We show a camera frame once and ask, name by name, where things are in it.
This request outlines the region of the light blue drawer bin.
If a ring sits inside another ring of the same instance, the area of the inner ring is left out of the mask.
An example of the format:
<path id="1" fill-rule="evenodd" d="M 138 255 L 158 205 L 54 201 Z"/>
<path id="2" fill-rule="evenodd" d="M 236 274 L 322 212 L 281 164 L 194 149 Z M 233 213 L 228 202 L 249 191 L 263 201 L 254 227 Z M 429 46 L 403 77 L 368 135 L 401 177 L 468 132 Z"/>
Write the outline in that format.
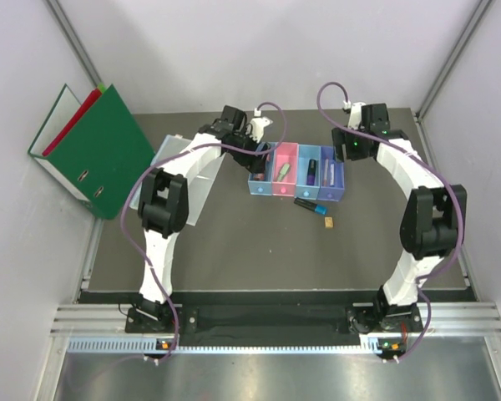
<path id="1" fill-rule="evenodd" d="M 252 195 L 272 195 L 272 180 L 273 180 L 273 170 L 274 170 L 274 160 L 275 152 L 271 152 L 266 156 L 265 164 L 265 181 L 255 181 L 253 180 L 254 174 L 249 174 L 248 177 L 248 187 Z"/>
<path id="2" fill-rule="evenodd" d="M 314 201 L 320 190 L 321 148 L 298 145 L 296 197 Z"/>

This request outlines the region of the green highlighter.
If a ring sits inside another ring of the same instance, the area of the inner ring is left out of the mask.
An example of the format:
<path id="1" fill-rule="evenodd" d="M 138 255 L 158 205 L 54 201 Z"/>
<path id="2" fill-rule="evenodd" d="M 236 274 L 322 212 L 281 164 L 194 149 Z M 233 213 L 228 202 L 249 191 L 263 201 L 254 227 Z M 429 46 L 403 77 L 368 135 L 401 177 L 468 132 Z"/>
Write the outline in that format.
<path id="1" fill-rule="evenodd" d="M 281 166 L 276 176 L 276 182 L 282 182 L 290 171 L 291 165 L 289 163 L 285 163 Z"/>

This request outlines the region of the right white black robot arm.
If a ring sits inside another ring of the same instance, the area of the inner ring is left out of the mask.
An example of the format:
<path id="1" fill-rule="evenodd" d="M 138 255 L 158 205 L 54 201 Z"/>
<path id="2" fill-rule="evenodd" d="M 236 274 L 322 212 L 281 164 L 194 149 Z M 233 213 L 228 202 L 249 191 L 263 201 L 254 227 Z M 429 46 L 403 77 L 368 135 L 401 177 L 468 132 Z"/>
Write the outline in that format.
<path id="1" fill-rule="evenodd" d="M 371 308 L 352 307 L 352 330 L 368 334 L 395 331 L 417 317 L 419 291 L 433 270 L 457 245 L 465 219 L 467 192 L 461 185 L 446 189 L 426 170 L 406 134 L 390 126 L 385 104 L 346 102 L 347 127 L 331 132 L 336 160 L 374 159 L 407 199 L 399 234 L 402 254 L 391 277 L 378 289 Z"/>

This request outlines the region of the purple capped black highlighter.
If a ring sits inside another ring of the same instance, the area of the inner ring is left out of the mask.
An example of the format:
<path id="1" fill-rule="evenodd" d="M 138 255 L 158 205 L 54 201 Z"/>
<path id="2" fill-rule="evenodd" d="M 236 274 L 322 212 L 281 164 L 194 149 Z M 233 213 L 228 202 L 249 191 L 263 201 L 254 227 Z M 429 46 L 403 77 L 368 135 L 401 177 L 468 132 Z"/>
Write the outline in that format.
<path id="1" fill-rule="evenodd" d="M 315 159 L 309 159 L 306 173 L 306 185 L 314 186 L 316 184 L 316 173 L 318 171 L 318 163 Z"/>

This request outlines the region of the pink drawer bin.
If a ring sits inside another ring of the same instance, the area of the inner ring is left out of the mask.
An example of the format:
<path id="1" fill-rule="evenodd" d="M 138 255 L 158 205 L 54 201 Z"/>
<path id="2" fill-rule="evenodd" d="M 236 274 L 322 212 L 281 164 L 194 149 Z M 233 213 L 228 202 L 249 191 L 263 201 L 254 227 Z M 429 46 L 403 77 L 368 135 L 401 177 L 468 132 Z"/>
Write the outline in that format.
<path id="1" fill-rule="evenodd" d="M 285 142 L 276 148 L 272 175 L 272 195 L 295 195 L 297 162 L 297 143 Z"/>

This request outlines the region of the purple drawer bin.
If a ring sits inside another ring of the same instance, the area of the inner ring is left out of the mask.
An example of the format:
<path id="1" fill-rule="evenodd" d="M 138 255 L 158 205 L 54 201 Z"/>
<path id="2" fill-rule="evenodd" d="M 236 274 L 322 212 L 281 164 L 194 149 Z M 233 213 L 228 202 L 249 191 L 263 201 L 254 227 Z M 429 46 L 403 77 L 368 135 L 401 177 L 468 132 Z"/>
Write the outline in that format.
<path id="1" fill-rule="evenodd" d="M 320 151 L 321 151 L 321 158 L 320 158 L 320 163 L 319 163 L 319 172 L 320 172 L 319 185 L 320 185 L 320 188 L 318 191 L 317 199 L 319 201 L 339 202 L 342 199 L 344 192 L 345 192 L 344 164 L 341 161 L 335 160 L 335 151 L 331 146 L 321 146 Z M 322 162 L 325 158 L 328 158 L 328 160 L 329 160 L 328 169 L 329 169 L 331 164 L 335 165 L 336 176 L 335 176 L 335 186 L 334 187 L 330 187 L 328 182 L 327 182 L 326 187 L 321 186 Z"/>

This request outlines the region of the clear mesh zipper pouch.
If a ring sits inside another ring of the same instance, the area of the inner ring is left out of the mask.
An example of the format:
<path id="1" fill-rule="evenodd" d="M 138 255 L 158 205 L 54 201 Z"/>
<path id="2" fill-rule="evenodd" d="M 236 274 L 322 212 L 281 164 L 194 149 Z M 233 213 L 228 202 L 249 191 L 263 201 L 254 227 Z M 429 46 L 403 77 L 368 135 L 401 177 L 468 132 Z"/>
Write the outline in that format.
<path id="1" fill-rule="evenodd" d="M 152 160 L 157 164 L 161 160 L 184 153 L 202 144 L 219 144 L 214 135 L 196 134 L 192 140 L 178 135 L 168 135 L 162 142 Z M 188 182 L 189 215 L 187 224 L 195 226 L 205 205 L 215 178 L 220 170 L 224 156 L 219 146 L 211 146 L 193 150 L 189 154 L 168 161 L 162 168 L 172 175 L 181 174 Z"/>

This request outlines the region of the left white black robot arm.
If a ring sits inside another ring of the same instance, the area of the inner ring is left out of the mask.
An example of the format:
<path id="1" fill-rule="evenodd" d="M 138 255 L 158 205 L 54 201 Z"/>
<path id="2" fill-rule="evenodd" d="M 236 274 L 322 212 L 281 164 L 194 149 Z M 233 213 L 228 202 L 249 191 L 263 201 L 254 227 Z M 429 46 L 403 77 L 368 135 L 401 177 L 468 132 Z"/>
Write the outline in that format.
<path id="1" fill-rule="evenodd" d="M 214 122 L 199 128 L 177 155 L 153 168 L 144 178 L 137 212 L 145 238 L 145 272 L 136 306 L 152 332 L 170 330 L 177 314 L 170 307 L 171 269 L 175 243 L 190 213 L 189 183 L 223 154 L 252 174 L 265 171 L 271 146 L 263 140 L 272 120 L 259 109 L 252 119 L 226 106 Z"/>

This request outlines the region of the white peach pencil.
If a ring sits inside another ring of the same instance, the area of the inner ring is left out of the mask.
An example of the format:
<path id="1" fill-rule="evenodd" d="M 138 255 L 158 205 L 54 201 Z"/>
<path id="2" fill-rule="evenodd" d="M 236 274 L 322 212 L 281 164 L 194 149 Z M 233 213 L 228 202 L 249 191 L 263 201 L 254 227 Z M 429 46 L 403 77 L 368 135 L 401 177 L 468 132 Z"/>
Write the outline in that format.
<path id="1" fill-rule="evenodd" d="M 322 162 L 322 173 L 321 173 L 321 178 L 322 178 L 322 182 L 321 182 L 321 186 L 322 187 L 326 187 L 327 186 L 327 177 L 328 177 L 328 164 L 329 164 L 329 160 L 328 158 L 325 158 Z"/>

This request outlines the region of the blue capped black highlighter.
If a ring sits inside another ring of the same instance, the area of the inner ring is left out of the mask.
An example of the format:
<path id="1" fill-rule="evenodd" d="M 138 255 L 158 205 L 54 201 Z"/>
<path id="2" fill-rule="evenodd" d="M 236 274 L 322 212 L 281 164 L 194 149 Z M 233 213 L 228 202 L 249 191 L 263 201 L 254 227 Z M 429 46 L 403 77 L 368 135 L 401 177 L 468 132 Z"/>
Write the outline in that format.
<path id="1" fill-rule="evenodd" d="M 327 208 L 325 206 L 319 205 L 316 202 L 313 202 L 310 200 L 296 197 L 294 199 L 294 204 L 297 206 L 300 206 L 306 210 L 317 213 L 321 216 L 325 216 L 327 214 Z"/>

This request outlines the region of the white blue whiteboard marker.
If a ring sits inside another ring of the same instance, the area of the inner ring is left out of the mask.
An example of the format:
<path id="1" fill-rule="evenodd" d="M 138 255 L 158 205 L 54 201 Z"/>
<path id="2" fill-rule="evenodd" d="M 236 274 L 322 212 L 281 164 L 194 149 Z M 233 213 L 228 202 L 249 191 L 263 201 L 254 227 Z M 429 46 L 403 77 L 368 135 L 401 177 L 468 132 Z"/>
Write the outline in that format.
<path id="1" fill-rule="evenodd" d="M 329 170 L 328 170 L 328 174 L 329 174 L 329 176 L 328 176 L 329 186 L 334 187 L 335 186 L 335 176 L 336 176 L 334 164 L 330 165 Z"/>

